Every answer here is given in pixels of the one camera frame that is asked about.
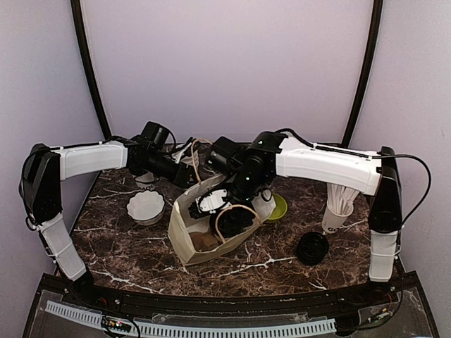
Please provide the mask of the white paper cup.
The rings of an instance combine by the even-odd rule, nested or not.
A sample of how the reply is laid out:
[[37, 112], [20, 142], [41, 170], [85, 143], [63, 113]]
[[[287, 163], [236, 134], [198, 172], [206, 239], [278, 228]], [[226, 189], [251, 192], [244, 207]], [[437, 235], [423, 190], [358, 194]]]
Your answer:
[[155, 182], [155, 178], [152, 173], [145, 173], [143, 175], [134, 175], [133, 180], [135, 184], [142, 189], [150, 187]]

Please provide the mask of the brown cardboard cup carrier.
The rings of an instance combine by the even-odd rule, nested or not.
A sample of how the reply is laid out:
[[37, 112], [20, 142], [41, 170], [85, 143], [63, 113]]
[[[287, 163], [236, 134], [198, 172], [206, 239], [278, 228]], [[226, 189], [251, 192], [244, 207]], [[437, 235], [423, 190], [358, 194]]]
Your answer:
[[213, 251], [221, 242], [210, 232], [191, 232], [190, 239], [196, 252]]

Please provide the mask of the beige paper bag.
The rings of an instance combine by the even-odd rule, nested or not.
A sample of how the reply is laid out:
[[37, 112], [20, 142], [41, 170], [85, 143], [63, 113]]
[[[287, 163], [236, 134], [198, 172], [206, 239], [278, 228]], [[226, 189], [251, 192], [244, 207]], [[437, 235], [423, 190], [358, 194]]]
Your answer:
[[[244, 240], [263, 225], [270, 217], [276, 203], [269, 186], [264, 187], [249, 204], [231, 204], [226, 201], [226, 184], [235, 173], [251, 172], [276, 176], [276, 155], [281, 152], [283, 137], [270, 132], [262, 132], [249, 145], [243, 145], [242, 166], [235, 172], [216, 175], [189, 188], [173, 204], [168, 228], [168, 238], [180, 262], [184, 266], [210, 261], [235, 250]], [[242, 207], [254, 215], [252, 226], [234, 237], [223, 238], [218, 229], [220, 217], [233, 208]], [[221, 245], [213, 251], [196, 252], [190, 239], [191, 232], [210, 232]]]

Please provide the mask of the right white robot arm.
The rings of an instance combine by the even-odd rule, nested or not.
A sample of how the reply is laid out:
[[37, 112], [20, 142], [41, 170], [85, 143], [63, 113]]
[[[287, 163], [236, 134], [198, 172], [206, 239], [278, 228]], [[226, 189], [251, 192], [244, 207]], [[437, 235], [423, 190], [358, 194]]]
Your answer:
[[369, 196], [367, 223], [371, 233], [370, 282], [359, 291], [367, 306], [387, 293], [400, 233], [408, 217], [402, 214], [402, 195], [397, 160], [390, 147], [380, 151], [356, 151], [309, 142], [294, 130], [262, 132], [248, 146], [225, 137], [227, 169], [235, 174], [228, 188], [230, 201], [252, 198], [274, 177], [301, 177], [340, 185]]

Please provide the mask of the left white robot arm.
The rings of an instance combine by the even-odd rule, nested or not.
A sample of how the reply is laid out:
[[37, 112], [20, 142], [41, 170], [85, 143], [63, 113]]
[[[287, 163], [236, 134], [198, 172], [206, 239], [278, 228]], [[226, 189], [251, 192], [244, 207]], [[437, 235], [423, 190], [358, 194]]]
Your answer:
[[38, 233], [62, 276], [74, 283], [71, 294], [84, 307], [99, 302], [99, 290], [89, 283], [92, 274], [66, 225], [63, 188], [79, 177], [122, 169], [152, 173], [179, 188], [190, 187], [195, 179], [191, 165], [171, 158], [139, 136], [70, 146], [38, 143], [21, 168], [18, 191], [27, 226]]

